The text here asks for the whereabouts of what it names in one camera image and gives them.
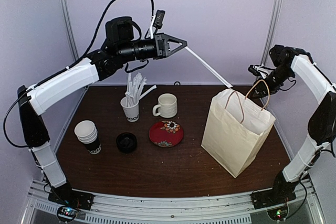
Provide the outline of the single white straw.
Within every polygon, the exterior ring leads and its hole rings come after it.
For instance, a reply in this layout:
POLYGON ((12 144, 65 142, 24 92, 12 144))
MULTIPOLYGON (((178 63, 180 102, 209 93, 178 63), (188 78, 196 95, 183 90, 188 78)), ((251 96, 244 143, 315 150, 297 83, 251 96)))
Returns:
POLYGON ((224 77, 222 77, 215 69, 213 69, 205 60, 203 60, 198 54, 196 54, 189 47, 185 47, 185 49, 193 55, 212 75, 214 75, 223 85, 227 88, 232 88, 233 85, 229 83, 224 77))

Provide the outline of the cream paper bag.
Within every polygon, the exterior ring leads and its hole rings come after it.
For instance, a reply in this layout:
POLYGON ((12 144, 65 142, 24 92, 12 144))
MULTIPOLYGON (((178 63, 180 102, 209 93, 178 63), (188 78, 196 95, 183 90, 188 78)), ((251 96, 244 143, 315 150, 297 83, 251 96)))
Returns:
POLYGON ((275 120, 265 106, 225 89, 211 100, 201 147, 236 178, 254 161, 275 120))

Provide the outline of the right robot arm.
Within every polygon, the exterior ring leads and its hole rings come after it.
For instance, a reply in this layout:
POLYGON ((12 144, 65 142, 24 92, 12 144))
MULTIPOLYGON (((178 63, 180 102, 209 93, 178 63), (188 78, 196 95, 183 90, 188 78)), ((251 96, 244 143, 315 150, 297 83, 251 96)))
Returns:
POLYGON ((273 45, 269 66, 252 64, 249 98, 275 115, 275 128, 290 156, 269 189, 253 193, 279 204, 291 198, 305 178, 323 202, 335 200, 335 51, 307 52, 273 45))

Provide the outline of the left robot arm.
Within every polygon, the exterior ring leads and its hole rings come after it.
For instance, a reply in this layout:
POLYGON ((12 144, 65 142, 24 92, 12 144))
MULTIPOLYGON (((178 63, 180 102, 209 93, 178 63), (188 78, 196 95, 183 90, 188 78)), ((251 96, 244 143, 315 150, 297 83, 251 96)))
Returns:
POLYGON ((45 80, 28 88, 21 86, 17 91, 26 145, 41 166, 52 192, 64 205, 75 201, 75 192, 49 147, 50 137, 41 115, 68 95, 112 76, 119 69, 124 68, 129 73, 131 61, 164 59, 187 46, 187 41, 164 33, 148 39, 134 39, 133 30, 139 26, 129 16, 108 21, 105 29, 106 39, 100 49, 84 54, 45 80))

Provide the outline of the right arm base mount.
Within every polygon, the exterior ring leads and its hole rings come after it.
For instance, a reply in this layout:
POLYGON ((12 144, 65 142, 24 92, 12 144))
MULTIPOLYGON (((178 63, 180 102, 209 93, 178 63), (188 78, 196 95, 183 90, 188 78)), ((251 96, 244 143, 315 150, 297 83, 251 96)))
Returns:
POLYGON ((294 192, 281 196, 279 194, 274 195, 272 189, 263 191, 254 190, 250 196, 254 209, 265 208, 268 217, 276 222, 286 220, 289 216, 288 203, 296 199, 296 194, 294 192))

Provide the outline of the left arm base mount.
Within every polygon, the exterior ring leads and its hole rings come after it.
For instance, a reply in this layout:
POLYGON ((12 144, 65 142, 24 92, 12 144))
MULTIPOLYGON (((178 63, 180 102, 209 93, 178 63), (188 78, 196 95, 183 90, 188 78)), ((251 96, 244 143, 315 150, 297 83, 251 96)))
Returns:
POLYGON ((62 199, 55 192, 51 191, 48 200, 60 204, 56 210, 56 217, 64 223, 74 221, 84 214, 84 210, 90 210, 93 204, 94 195, 80 191, 73 191, 70 199, 62 199))

